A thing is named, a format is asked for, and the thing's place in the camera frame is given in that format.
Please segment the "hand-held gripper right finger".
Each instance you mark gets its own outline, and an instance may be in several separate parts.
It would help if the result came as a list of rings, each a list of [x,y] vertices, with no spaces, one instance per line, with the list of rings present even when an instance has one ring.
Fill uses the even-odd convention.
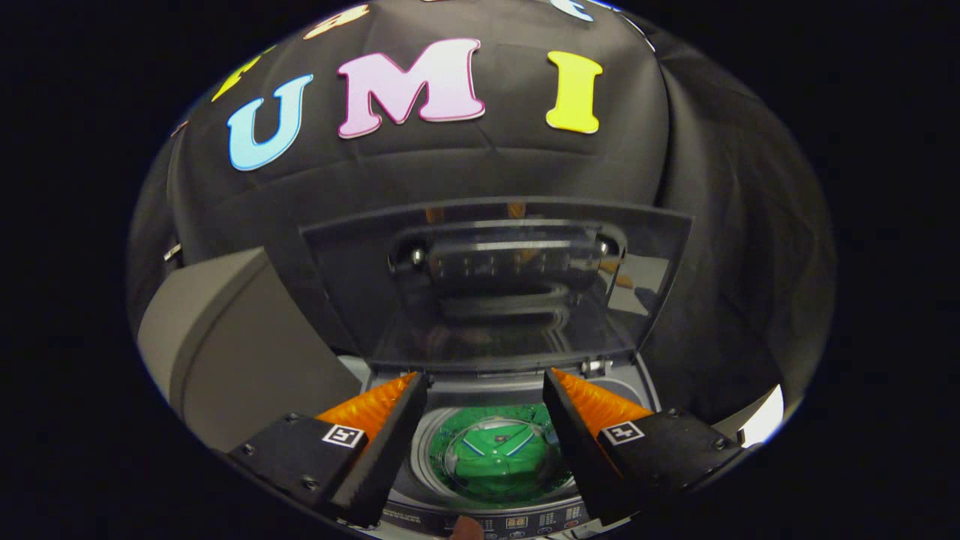
[[[542,399],[586,510],[604,525],[675,505],[745,451],[690,412],[655,412],[556,368]]]

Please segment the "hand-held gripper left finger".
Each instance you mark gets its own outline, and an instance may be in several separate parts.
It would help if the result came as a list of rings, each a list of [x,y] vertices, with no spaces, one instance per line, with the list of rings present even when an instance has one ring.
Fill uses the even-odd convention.
[[[306,512],[372,527],[410,452],[428,387],[424,373],[405,373],[319,415],[286,413],[226,459]]]

